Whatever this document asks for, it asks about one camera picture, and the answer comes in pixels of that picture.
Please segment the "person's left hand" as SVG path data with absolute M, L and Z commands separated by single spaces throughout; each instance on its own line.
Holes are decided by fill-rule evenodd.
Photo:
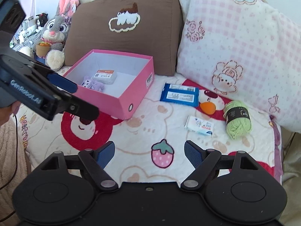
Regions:
M 21 103 L 19 101 L 15 101 L 10 106 L 0 108 L 0 125 L 5 124 L 11 115 L 16 115 Z

